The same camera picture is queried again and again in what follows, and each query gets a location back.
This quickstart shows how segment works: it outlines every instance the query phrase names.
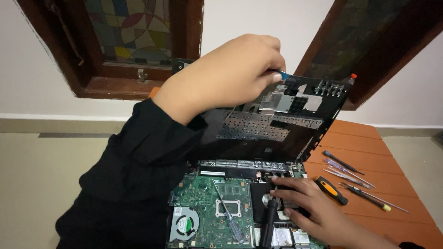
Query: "person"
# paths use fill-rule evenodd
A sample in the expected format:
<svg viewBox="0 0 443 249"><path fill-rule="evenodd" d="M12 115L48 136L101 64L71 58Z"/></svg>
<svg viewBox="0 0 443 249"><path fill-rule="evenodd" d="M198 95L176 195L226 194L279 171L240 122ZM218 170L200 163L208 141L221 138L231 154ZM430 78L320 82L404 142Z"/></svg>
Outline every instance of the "person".
<svg viewBox="0 0 443 249"><path fill-rule="evenodd" d="M56 222L57 248L164 248L167 199L183 179L187 154L206 123L199 116L216 107L254 100L285 71L280 41L246 34L232 39L170 77L152 98L135 104L121 132L80 177L72 207ZM308 219L286 209L301 229L328 245L349 249L398 248L352 222L309 179L273 179L297 191L271 195L291 200Z"/></svg>

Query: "floor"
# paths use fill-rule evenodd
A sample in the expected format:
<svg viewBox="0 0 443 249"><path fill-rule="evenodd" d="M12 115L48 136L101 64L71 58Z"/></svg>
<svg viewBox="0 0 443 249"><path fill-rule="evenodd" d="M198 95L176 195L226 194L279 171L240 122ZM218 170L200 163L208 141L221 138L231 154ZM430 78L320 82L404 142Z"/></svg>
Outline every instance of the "floor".
<svg viewBox="0 0 443 249"><path fill-rule="evenodd" d="M428 137L383 140L443 230L443 150ZM55 248L54 223L71 206L80 191L78 178L99 159L106 142L0 133L0 248Z"/></svg>

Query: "battery label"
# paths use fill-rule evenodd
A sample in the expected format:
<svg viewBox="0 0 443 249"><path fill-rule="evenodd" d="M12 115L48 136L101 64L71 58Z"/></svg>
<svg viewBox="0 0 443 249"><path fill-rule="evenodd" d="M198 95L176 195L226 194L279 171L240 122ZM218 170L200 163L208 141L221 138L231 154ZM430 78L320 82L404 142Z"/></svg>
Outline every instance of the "battery label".
<svg viewBox="0 0 443 249"><path fill-rule="evenodd" d="M262 171L288 171L288 166L284 163L268 162L268 161L249 161L249 160L202 160L198 161L200 166L209 167L236 167L247 168Z"/></svg>

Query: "black shirt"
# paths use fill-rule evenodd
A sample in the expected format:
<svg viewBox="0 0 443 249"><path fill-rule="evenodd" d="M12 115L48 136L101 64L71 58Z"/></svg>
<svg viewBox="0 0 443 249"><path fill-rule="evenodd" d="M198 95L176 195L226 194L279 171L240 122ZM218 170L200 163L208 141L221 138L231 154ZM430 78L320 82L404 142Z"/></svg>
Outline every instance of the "black shirt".
<svg viewBox="0 0 443 249"><path fill-rule="evenodd" d="M55 225L57 248L164 248L169 193L206 126L197 116L185 127L151 99L136 104L80 177L80 195Z"/></svg>

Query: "laptop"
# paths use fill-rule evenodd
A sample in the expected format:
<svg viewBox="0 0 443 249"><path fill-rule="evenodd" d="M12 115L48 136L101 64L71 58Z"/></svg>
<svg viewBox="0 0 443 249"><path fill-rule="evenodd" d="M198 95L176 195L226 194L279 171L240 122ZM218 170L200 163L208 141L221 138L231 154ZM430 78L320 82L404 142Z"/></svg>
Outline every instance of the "laptop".
<svg viewBox="0 0 443 249"><path fill-rule="evenodd" d="M175 59L173 73L192 62ZM202 113L208 127L170 195L166 248L258 246L269 191L275 187L270 179L307 178L303 162L332 125L350 88L347 82L290 76L250 103ZM229 225L222 201L239 235ZM328 248L283 212L287 207L309 217L306 210L285 200L277 203L273 248Z"/></svg>

